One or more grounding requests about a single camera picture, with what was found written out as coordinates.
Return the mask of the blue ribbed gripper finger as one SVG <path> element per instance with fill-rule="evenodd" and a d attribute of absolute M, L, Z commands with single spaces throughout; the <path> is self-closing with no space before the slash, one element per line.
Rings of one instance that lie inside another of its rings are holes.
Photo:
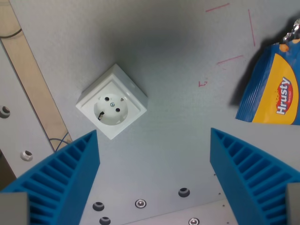
<path fill-rule="evenodd" d="M 93 130 L 36 164 L 2 192 L 27 193 L 31 225 L 77 225 L 99 165 Z"/>
<path fill-rule="evenodd" d="M 210 130 L 210 163 L 239 225 L 286 225 L 285 190 L 300 173 L 267 152 Z"/>

